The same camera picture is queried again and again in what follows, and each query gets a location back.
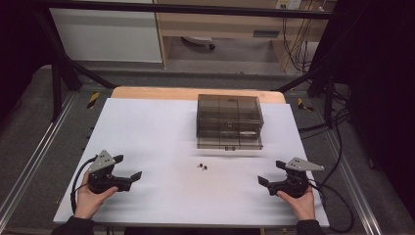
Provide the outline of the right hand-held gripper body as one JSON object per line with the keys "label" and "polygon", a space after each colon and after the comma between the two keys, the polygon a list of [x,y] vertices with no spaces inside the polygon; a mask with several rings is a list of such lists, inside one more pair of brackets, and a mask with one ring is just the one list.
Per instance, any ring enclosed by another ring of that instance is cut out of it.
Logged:
{"label": "right hand-held gripper body", "polygon": [[300,158],[293,158],[286,163],[287,178],[284,181],[269,182],[266,187],[271,196],[283,191],[293,198],[301,197],[308,188],[308,171],[324,170],[323,165],[315,164]]}

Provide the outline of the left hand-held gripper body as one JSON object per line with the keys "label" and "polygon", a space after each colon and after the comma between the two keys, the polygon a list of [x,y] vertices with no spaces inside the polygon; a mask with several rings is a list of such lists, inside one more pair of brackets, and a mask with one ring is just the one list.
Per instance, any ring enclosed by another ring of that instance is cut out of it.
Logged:
{"label": "left hand-held gripper body", "polygon": [[95,194],[100,194],[116,186],[118,192],[129,191],[132,181],[130,178],[114,176],[115,165],[113,157],[106,150],[97,155],[87,170],[89,173],[89,190]]}

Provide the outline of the smoky transparent drawer box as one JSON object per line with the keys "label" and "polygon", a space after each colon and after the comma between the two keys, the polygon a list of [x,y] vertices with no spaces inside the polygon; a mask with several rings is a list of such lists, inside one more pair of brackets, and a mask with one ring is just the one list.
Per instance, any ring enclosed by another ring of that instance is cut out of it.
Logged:
{"label": "smoky transparent drawer box", "polygon": [[261,150],[263,125],[258,97],[211,94],[198,96],[198,149]]}

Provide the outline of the person's right hand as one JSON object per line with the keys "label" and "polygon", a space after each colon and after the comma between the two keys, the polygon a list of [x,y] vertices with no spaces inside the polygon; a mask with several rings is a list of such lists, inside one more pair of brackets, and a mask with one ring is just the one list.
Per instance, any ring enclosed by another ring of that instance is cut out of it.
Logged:
{"label": "person's right hand", "polygon": [[310,187],[299,198],[293,198],[283,191],[278,191],[277,196],[292,208],[298,220],[315,219],[314,195]]}

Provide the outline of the person's left hand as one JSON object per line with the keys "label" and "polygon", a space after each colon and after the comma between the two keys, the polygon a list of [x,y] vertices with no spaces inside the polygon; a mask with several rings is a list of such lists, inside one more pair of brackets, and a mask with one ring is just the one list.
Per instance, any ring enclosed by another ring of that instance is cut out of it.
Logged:
{"label": "person's left hand", "polygon": [[82,187],[77,191],[77,206],[73,214],[76,218],[92,219],[100,206],[118,190],[114,186],[103,193],[95,194],[88,188],[88,179],[89,173],[85,172],[82,178]]}

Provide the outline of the white table mat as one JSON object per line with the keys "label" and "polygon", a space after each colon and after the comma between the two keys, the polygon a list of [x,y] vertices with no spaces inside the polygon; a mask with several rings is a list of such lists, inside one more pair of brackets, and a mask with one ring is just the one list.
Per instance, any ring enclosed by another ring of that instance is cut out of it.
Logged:
{"label": "white table mat", "polygon": [[[94,216],[102,225],[277,227],[294,225],[290,206],[259,185],[282,181],[276,161],[304,158],[292,110],[264,104],[261,150],[198,149],[194,101],[109,99],[82,158],[124,155],[114,174],[142,177],[108,198]],[[207,170],[198,167],[207,166]]]}

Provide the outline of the yellow black hazard tape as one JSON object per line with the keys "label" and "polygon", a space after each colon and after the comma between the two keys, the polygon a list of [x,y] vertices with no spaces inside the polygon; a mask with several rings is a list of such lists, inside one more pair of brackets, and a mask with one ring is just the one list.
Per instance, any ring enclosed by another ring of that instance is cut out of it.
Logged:
{"label": "yellow black hazard tape", "polygon": [[298,98],[298,108],[301,110],[306,110],[308,112],[314,112],[314,109],[312,107],[308,107],[304,104],[302,98]]}
{"label": "yellow black hazard tape", "polygon": [[99,96],[100,96],[100,92],[94,92],[92,94],[86,108],[87,109],[93,109],[93,107],[94,107],[96,101],[98,100]]}

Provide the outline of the white cabinet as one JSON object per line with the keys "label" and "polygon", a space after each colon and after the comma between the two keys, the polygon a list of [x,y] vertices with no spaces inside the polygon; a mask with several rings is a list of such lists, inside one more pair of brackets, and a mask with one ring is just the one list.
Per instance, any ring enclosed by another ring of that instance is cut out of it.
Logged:
{"label": "white cabinet", "polygon": [[51,14],[73,60],[162,61],[154,13],[51,9]]}

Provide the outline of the office chair base with caster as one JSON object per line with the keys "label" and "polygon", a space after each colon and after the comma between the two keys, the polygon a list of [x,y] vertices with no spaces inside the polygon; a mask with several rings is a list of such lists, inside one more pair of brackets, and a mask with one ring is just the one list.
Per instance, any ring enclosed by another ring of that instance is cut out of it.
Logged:
{"label": "office chair base with caster", "polygon": [[196,44],[196,45],[205,45],[209,48],[209,50],[214,50],[215,45],[213,44],[213,40],[210,37],[189,37],[184,36],[184,40]]}

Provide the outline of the light wooden desk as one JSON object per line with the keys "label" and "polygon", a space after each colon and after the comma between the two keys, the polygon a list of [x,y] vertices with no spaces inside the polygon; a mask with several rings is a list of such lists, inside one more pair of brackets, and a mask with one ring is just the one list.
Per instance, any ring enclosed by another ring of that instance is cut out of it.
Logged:
{"label": "light wooden desk", "polygon": [[[153,0],[156,4],[198,5],[276,9],[277,0]],[[328,12],[336,0],[301,0],[295,11]],[[295,59],[302,48],[320,41],[328,24],[326,20],[286,19],[245,16],[157,13],[160,36],[254,38],[271,42],[280,68],[295,69]]]}

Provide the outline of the aluminium floor rail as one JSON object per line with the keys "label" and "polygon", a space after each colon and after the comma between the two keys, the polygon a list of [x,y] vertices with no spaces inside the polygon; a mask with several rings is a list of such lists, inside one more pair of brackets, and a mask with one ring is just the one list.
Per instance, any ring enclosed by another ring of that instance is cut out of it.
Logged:
{"label": "aluminium floor rail", "polygon": [[13,184],[10,193],[6,197],[5,201],[0,205],[0,231],[4,230],[9,222],[26,188],[28,187],[28,184],[33,178],[34,173],[39,168],[49,147],[53,143],[55,136],[65,121],[76,96],[77,92],[70,92],[67,96],[64,103],[61,105],[63,110],[58,115],[57,119],[49,124],[46,132],[24,166],[18,180]]}
{"label": "aluminium floor rail", "polygon": [[359,216],[359,219],[366,231],[367,235],[382,235],[382,230],[379,226],[378,220],[373,214],[369,203],[357,182],[357,178],[354,176],[349,163],[347,162],[346,155],[343,153],[343,147],[341,146],[341,139],[337,135],[335,130],[329,130],[327,132],[327,138],[330,142],[331,149],[334,154],[334,158],[340,157],[340,163],[338,166],[339,171],[345,181],[347,191],[353,201],[353,205]]}

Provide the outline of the black metal frame leg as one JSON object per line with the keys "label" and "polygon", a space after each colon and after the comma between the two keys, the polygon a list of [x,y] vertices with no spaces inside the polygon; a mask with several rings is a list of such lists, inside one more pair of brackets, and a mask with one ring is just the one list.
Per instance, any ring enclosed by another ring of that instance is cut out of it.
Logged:
{"label": "black metal frame leg", "polygon": [[38,23],[41,34],[46,37],[47,47],[50,50],[52,59],[52,84],[53,84],[53,116],[52,121],[56,121],[63,113],[63,91],[62,82],[64,82],[70,91],[78,91],[81,87],[81,81],[77,74],[83,75],[103,85],[105,88],[114,89],[116,85],[106,81],[101,76],[93,73],[80,63],[71,59],[60,39],[59,33],[53,23],[50,11],[46,7],[33,7],[32,15]]}
{"label": "black metal frame leg", "polygon": [[328,16],[328,24],[317,46],[316,56],[311,63],[309,72],[277,88],[277,91],[284,93],[311,79],[312,82],[307,93],[310,97],[325,93],[323,118],[328,126],[332,127],[334,73],[340,55],[347,47],[346,38],[356,23],[357,15],[349,11],[337,10],[332,13],[326,12],[326,15]]}

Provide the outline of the white wall socket strip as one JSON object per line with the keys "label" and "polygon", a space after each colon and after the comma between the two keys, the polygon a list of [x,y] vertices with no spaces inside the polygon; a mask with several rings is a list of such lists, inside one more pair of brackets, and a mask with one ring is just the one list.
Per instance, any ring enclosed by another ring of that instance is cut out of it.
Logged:
{"label": "white wall socket strip", "polygon": [[301,0],[277,0],[275,8],[282,10],[298,10],[300,4]]}

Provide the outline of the black metal frame crossbar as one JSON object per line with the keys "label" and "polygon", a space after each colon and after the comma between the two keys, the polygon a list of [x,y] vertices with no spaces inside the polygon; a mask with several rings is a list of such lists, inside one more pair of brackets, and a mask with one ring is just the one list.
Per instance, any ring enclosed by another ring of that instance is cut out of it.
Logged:
{"label": "black metal frame crossbar", "polygon": [[337,15],[332,12],[271,10],[271,9],[260,9],[260,8],[220,7],[220,6],[147,4],[147,3],[74,1],[74,0],[34,0],[33,3],[39,6],[42,6],[42,7],[46,7],[46,8],[96,10],[96,11],[200,14],[200,15],[247,16],[247,17],[316,19],[316,20],[331,20],[337,17]]}

